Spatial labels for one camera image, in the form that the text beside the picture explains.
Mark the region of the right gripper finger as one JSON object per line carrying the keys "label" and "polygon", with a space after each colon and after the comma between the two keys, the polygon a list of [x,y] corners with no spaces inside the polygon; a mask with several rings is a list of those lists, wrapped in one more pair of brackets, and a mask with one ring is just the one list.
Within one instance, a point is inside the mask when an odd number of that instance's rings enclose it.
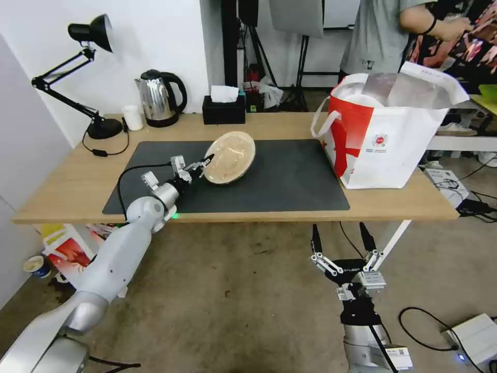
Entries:
{"label": "right gripper finger", "polygon": [[312,250],[310,259],[319,270],[321,270],[324,274],[331,275],[332,277],[343,274],[342,267],[323,255],[320,234],[316,223],[312,225],[312,237],[310,243]]}
{"label": "right gripper finger", "polygon": [[359,229],[364,249],[367,252],[363,272],[377,271],[385,258],[385,253],[384,251],[378,251],[374,237],[363,222],[359,222]]}

